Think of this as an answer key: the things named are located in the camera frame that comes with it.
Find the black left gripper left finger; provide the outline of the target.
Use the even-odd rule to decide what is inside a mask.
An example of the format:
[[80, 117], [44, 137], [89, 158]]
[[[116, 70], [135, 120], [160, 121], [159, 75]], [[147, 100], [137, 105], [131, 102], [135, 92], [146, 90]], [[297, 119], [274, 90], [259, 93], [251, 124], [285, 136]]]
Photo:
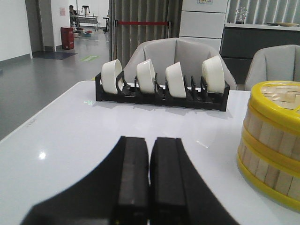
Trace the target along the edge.
[[120, 137], [108, 156], [63, 192], [31, 208], [23, 225], [145, 225], [148, 149], [143, 138]]

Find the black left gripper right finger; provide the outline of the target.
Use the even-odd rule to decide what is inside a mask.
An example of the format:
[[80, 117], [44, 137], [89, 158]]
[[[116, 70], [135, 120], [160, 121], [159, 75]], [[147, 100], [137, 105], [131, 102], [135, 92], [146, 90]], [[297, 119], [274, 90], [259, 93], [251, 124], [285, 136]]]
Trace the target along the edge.
[[159, 137], [150, 160], [152, 225], [236, 225], [190, 161], [181, 139]]

